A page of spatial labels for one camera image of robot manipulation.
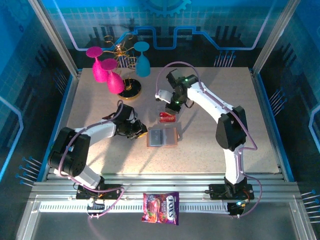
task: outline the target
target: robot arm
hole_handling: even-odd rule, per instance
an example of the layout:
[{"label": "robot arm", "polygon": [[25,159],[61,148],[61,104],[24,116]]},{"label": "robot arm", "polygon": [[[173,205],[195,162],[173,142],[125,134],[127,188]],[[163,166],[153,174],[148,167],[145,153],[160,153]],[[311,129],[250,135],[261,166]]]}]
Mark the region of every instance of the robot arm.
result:
[{"label": "robot arm", "polygon": [[215,138],[223,148],[225,156],[225,190],[230,198],[234,197],[237,192],[242,192],[244,186],[247,185],[247,178],[242,174],[243,155],[239,154],[239,150],[243,148],[246,142],[246,134],[226,108],[231,109],[247,127],[244,109],[241,106],[233,107],[224,102],[202,82],[200,84],[202,84],[204,90],[201,89],[198,78],[194,75],[184,77],[175,69],[166,77],[174,92],[159,90],[155,98],[167,103],[165,106],[167,113],[178,114],[182,105],[186,104],[189,99],[199,104],[217,122]]},{"label": "robot arm", "polygon": [[[117,115],[120,109],[121,106],[118,107],[115,113],[102,118],[95,126],[82,132],[82,134],[76,138],[64,159],[62,166],[63,174],[74,178],[77,182],[90,189],[104,189],[105,180],[103,177],[96,174],[87,166],[89,147],[104,138],[111,138],[119,135],[133,140],[144,136],[148,132],[147,127],[137,119],[138,115],[135,110],[131,106],[125,104],[116,118],[101,124],[102,122],[111,119],[112,116]],[[48,164],[50,167],[55,168],[56,170],[59,168],[66,146],[82,129],[83,127],[75,129],[64,127],[61,129],[48,157]]]}]

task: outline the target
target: purple snack bag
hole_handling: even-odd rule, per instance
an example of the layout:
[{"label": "purple snack bag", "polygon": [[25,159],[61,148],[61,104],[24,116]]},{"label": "purple snack bag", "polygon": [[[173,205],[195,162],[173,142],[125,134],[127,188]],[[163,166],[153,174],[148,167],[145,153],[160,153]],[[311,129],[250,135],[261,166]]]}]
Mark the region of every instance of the purple snack bag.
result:
[{"label": "purple snack bag", "polygon": [[179,192],[143,194],[143,222],[179,225]]}]

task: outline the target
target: speckled table surface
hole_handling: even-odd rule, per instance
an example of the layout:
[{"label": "speckled table surface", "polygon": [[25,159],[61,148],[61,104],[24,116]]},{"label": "speckled table surface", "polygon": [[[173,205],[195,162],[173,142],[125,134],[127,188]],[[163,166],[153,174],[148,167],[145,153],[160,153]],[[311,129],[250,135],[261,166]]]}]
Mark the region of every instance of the speckled table surface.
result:
[{"label": "speckled table surface", "polygon": [[[171,90],[166,69],[159,88]],[[178,67],[185,76],[194,74],[191,68]],[[198,67],[203,83],[218,97],[233,106],[242,106],[246,112],[248,129],[258,150],[244,152],[244,169],[248,173],[278,173],[277,161],[263,120],[257,95],[246,67]],[[148,128],[176,127],[180,136],[178,146],[147,148],[147,138],[128,140],[123,136],[106,138],[92,145],[87,157],[89,165],[98,174],[111,173],[224,173],[225,156],[218,145],[214,119],[197,104],[183,109],[177,123],[158,123],[164,102],[155,101],[156,78],[161,68],[152,68],[148,77],[136,76],[134,71],[122,70],[122,77],[137,79],[142,92],[134,100],[124,103],[134,107],[138,118]],[[92,69],[84,68],[73,100],[68,127],[80,128],[98,122],[117,109],[119,97],[108,91],[107,84],[94,80]],[[247,138],[246,146],[251,146]]]}]

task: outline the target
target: purple cable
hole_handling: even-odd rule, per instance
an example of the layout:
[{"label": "purple cable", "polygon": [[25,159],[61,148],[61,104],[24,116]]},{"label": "purple cable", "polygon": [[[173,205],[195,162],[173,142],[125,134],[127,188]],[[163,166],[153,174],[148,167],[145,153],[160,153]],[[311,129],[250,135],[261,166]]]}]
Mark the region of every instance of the purple cable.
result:
[{"label": "purple cable", "polygon": [[259,179],[253,177],[253,176],[249,176],[247,174],[244,173],[243,169],[242,169],[242,165],[241,165],[241,162],[240,162],[240,155],[243,154],[243,151],[244,150],[252,150],[252,151],[256,151],[258,149],[255,141],[253,140],[253,138],[251,137],[249,131],[247,130],[246,126],[243,124],[243,122],[240,120],[240,118],[232,111],[232,109],[229,109],[226,105],[224,105],[223,103],[219,102],[213,95],[209,94],[205,89],[204,87],[202,86],[202,82],[201,82],[201,79],[200,79],[200,74],[198,72],[198,70],[192,66],[190,63],[187,63],[187,62],[184,62],[184,61],[173,61],[173,62],[170,62],[168,63],[167,65],[165,65],[161,71],[159,72],[158,76],[156,77],[156,82],[155,82],[155,94],[158,94],[158,82],[159,82],[159,78],[160,78],[160,75],[164,72],[164,70],[173,65],[173,64],[183,64],[183,65],[186,65],[190,68],[192,68],[195,73],[196,73],[196,76],[198,77],[198,83],[199,83],[199,87],[200,89],[202,90],[202,92],[208,96],[210,99],[212,99],[214,102],[218,103],[223,109],[227,110],[229,113],[232,114],[232,116],[237,120],[237,122],[240,124],[241,128],[243,129],[243,131],[245,132],[245,134],[249,137],[250,141],[252,142],[253,144],[253,147],[242,147],[238,150],[238,154],[237,154],[237,161],[238,161],[238,165],[240,167],[240,172],[247,178],[249,179],[253,179],[253,180],[256,180],[257,183],[259,184],[259,187],[260,187],[260,194],[259,194],[259,198],[258,200],[256,201],[256,203],[254,204],[254,206],[249,210],[247,211],[246,213],[240,215],[240,216],[233,216],[233,217],[238,217],[238,218],[241,218],[241,217],[244,217],[246,215],[248,215],[249,213],[251,213],[255,208],[256,206],[258,205],[258,203],[260,202],[261,200],[261,197],[262,197],[262,185],[261,185],[261,182],[259,181]]},{"label": "purple cable", "polygon": [[[77,180],[75,180],[75,179],[74,179],[73,177],[71,177],[70,175],[63,175],[63,174],[61,173],[61,172],[62,172],[62,166],[63,166],[64,161],[65,161],[65,159],[66,159],[67,153],[68,153],[70,147],[72,146],[73,142],[77,139],[77,137],[78,137],[81,133],[83,133],[83,132],[87,131],[88,129],[93,128],[93,127],[95,127],[95,126],[106,124],[106,123],[114,120],[115,118],[117,118],[117,117],[119,116],[119,114],[121,113],[122,109],[124,108],[124,102],[123,102],[122,100],[119,100],[119,101],[117,102],[117,105],[118,105],[118,106],[119,106],[119,104],[121,104],[121,107],[120,107],[119,112],[118,112],[115,116],[113,116],[112,118],[110,118],[110,119],[108,119],[108,120],[106,120],[106,121],[97,122],[97,123],[91,124],[91,125],[89,125],[89,126],[87,126],[87,127],[84,127],[84,128],[83,128],[82,130],[80,130],[76,135],[73,136],[73,138],[70,140],[69,144],[68,144],[67,147],[65,148],[64,153],[63,153],[63,155],[62,155],[62,157],[61,157],[60,164],[59,164],[59,167],[58,167],[58,174],[59,174],[59,176],[61,176],[61,177],[70,177],[70,179],[71,179],[72,181],[74,181],[75,183],[81,185],[80,182],[78,182]],[[123,196],[123,194],[124,194],[124,192],[125,192],[125,189],[124,189],[122,186],[121,186],[121,187],[116,187],[116,188],[110,188],[110,189],[107,189],[107,190],[95,190],[95,189],[91,189],[91,188],[89,188],[89,187],[87,187],[87,186],[85,186],[85,185],[83,185],[83,187],[84,187],[85,189],[88,189],[88,190],[90,190],[90,191],[92,191],[92,192],[95,192],[95,193],[109,193],[109,192],[121,190],[121,194],[120,194],[120,196],[117,198],[117,200],[116,200],[106,211],[104,211],[103,213],[94,215],[93,217],[95,217],[95,218],[102,217],[102,216],[105,215],[107,212],[109,212],[109,211],[117,204],[117,202],[122,198],[122,196]]]}]

